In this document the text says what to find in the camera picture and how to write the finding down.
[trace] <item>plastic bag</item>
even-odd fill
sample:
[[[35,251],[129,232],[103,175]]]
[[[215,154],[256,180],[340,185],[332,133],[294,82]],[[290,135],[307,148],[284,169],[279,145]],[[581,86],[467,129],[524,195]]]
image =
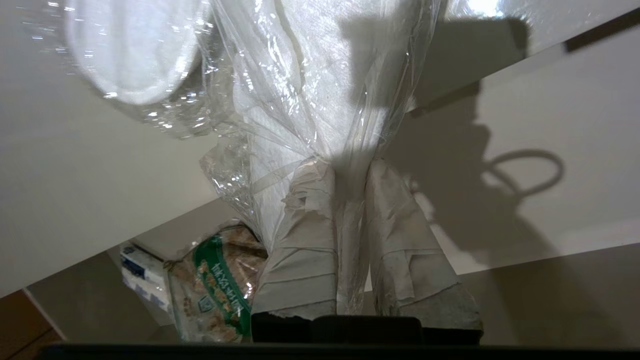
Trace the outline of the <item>plastic bag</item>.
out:
[[[270,251],[295,168],[309,157],[329,163],[338,313],[359,313],[368,266],[360,239],[367,169],[403,117],[439,2],[211,3],[233,72],[222,85],[220,77],[207,84],[212,101],[230,109],[212,117],[229,139],[203,168]]]
[[[183,341],[240,342],[251,337],[251,306],[266,251],[243,224],[227,224],[179,261],[167,283]]]
[[[197,32],[201,0],[30,0],[31,38],[128,115],[184,139],[211,132]]]

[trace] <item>green label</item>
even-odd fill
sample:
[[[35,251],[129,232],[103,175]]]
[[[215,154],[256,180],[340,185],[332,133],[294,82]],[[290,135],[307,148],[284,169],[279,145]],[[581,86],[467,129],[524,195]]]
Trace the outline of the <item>green label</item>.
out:
[[[251,335],[251,307],[229,272],[222,255],[222,240],[214,235],[203,241],[193,252],[193,262],[198,269],[202,284],[211,300],[225,319],[225,323],[236,328],[243,336]],[[209,297],[200,299],[200,311],[211,310]]]

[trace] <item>packaging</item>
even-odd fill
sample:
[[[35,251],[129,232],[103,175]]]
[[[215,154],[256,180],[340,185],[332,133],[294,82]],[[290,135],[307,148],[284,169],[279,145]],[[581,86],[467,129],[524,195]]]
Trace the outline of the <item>packaging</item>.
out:
[[[173,317],[188,342],[240,342],[251,337],[251,306],[266,251],[243,224],[206,237],[166,263]]]
[[[279,229],[291,226],[283,224],[283,199],[294,171],[310,158],[327,164],[335,175],[337,313],[358,314],[368,269],[367,169],[404,115],[439,1],[211,4],[214,20],[204,28],[220,32],[225,65],[205,85],[218,111],[212,126],[225,139],[202,167],[273,254]],[[212,63],[216,51],[203,44],[204,62]]]
[[[475,300],[401,176],[383,160],[371,163],[366,204],[377,315],[412,316],[423,327],[481,331]]]
[[[21,10],[41,51],[119,110],[180,139],[211,132],[197,37],[206,2],[32,0]]]

